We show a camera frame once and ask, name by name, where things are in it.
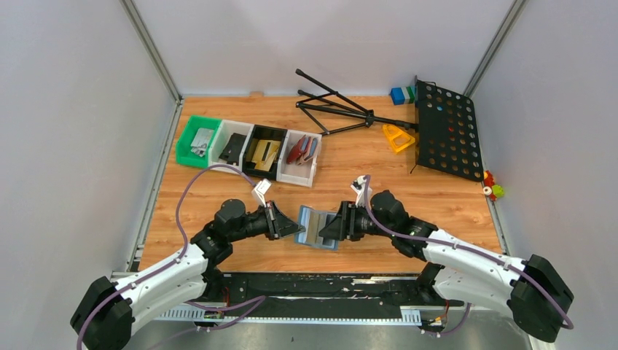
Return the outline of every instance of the blue block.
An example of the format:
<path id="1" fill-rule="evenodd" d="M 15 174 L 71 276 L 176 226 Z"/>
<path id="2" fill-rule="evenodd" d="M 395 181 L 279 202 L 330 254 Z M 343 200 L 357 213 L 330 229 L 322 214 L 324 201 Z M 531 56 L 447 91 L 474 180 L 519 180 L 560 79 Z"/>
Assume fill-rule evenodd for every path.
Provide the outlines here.
<path id="1" fill-rule="evenodd" d="M 393 87 L 391 89 L 391 99 L 393 100 L 393 104 L 405 104 L 405 96 L 404 91 L 400 87 Z"/>

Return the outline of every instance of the red object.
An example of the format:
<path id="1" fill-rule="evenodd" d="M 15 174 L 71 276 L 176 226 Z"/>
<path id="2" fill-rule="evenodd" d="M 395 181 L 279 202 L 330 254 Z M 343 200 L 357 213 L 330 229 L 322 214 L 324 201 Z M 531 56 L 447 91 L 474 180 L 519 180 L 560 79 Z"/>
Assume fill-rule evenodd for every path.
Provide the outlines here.
<path id="1" fill-rule="evenodd" d="M 292 164 L 296 159 L 300 158 L 300 156 L 307 151 L 307 136 L 303 135 L 300 140 L 292 147 L 290 152 L 288 153 L 288 158 L 286 159 L 286 163 Z"/>
<path id="2" fill-rule="evenodd" d="M 483 179 L 483 186 L 491 188 L 496 184 L 496 181 L 493 179 L 493 175 L 489 172 L 489 170 L 485 170 L 485 175 L 487 175 L 487 177 Z M 498 199 L 498 197 L 496 197 L 493 193 L 491 193 L 488 197 L 492 202 L 495 202 L 496 199 Z"/>

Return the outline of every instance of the metal plate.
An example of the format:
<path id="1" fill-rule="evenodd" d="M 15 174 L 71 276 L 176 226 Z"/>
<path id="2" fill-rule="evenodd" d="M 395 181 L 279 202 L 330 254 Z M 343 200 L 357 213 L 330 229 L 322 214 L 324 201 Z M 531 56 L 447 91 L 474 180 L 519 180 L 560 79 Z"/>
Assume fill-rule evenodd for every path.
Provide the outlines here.
<path id="1" fill-rule="evenodd" d="M 473 181 L 483 180 L 477 119 L 470 98 L 417 81 L 416 163 Z"/>
<path id="2" fill-rule="evenodd" d="M 310 317 L 246 317 L 240 322 L 244 323 L 277 323 L 277 324 L 373 324 L 373 325 L 421 325 L 421 312 L 410 308 L 401 308 L 402 316 L 398 319 L 338 319 L 338 318 L 310 318 Z M 204 322 L 212 319 L 205 318 L 205 311 L 190 305 L 179 305 L 171 308 L 161 316 L 158 321 L 190 321 Z M 234 316 L 226 316 L 217 319 L 217 323 L 230 322 L 236 319 Z"/>

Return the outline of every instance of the red toy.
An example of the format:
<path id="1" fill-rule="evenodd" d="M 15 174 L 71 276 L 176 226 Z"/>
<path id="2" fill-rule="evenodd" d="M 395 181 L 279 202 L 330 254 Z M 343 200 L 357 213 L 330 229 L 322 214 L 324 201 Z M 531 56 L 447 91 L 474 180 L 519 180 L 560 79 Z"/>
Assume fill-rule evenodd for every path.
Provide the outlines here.
<path id="1" fill-rule="evenodd" d="M 496 199 L 504 197 L 504 189 L 499 184 L 496 184 L 496 180 L 493 179 L 493 175 L 486 170 L 483 174 L 483 193 L 495 202 Z"/>

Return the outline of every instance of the perforated black panel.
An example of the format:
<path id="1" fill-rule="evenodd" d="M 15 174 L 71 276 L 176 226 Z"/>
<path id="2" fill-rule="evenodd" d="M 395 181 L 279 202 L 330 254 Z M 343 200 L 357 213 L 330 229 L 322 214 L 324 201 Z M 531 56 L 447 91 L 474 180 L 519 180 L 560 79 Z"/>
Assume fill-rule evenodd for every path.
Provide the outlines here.
<path id="1" fill-rule="evenodd" d="M 420 80 L 416 87 L 419 135 L 416 163 L 482 181 L 477 118 L 472 100 Z"/>

